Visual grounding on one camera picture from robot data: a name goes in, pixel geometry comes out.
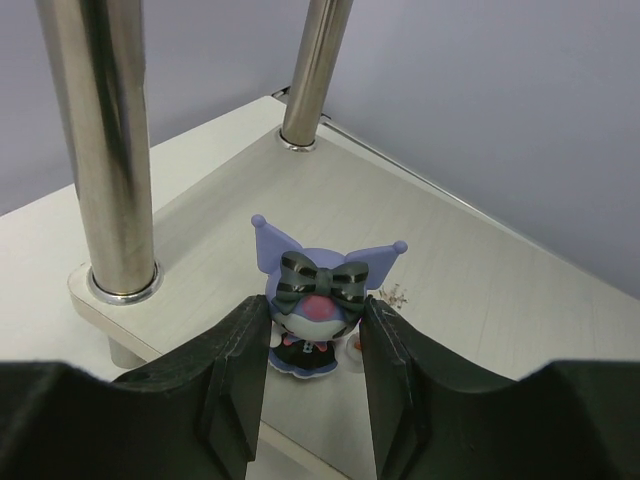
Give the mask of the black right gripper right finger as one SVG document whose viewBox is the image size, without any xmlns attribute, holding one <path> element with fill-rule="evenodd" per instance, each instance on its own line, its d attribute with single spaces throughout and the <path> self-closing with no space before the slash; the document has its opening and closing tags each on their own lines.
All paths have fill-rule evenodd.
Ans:
<svg viewBox="0 0 640 480">
<path fill-rule="evenodd" d="M 368 299 L 362 345 L 381 479 L 635 479 L 639 366 L 560 360 L 491 372 Z"/>
</svg>

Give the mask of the purple figurine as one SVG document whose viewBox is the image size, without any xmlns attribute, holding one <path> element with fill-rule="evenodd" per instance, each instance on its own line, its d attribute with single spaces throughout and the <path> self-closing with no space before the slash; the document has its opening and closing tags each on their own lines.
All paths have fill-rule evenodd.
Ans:
<svg viewBox="0 0 640 480">
<path fill-rule="evenodd" d="M 267 275 L 265 295 L 280 343 L 269 351 L 269 364 L 298 379 L 332 373 L 338 367 L 336 343 L 363 318 L 368 293 L 380 288 L 404 241 L 345 255 L 305 248 L 256 214 L 258 269 Z"/>
</svg>

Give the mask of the white two-tier shelf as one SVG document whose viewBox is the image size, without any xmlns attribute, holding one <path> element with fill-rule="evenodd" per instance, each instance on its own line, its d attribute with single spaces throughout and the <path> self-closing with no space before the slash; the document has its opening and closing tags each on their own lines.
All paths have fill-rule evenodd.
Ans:
<svg viewBox="0 0 640 480">
<path fill-rule="evenodd" d="M 435 195 L 337 133 L 310 146 L 286 126 L 204 126 L 148 141 L 143 5 L 41 1 L 89 258 L 68 280 L 75 310 L 126 372 L 206 332 L 250 296 L 266 299 L 251 218 L 305 248 L 343 255 L 404 241 L 382 286 L 423 335 L 520 380 L 560 360 L 635 362 L 639 303 Z M 280 343 L 270 321 L 269 351 Z M 268 361 L 258 440 L 321 476 L 377 476 L 362 321 L 332 373 L 298 379 Z"/>
</svg>

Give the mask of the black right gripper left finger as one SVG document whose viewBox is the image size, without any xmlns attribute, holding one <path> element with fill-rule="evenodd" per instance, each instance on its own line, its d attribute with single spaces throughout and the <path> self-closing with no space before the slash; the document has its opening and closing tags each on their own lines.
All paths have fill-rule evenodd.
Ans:
<svg viewBox="0 0 640 480">
<path fill-rule="evenodd" d="M 2 477 L 244 478 L 257 452 L 268 312 L 250 296 L 109 382 L 62 362 L 3 363 Z"/>
</svg>

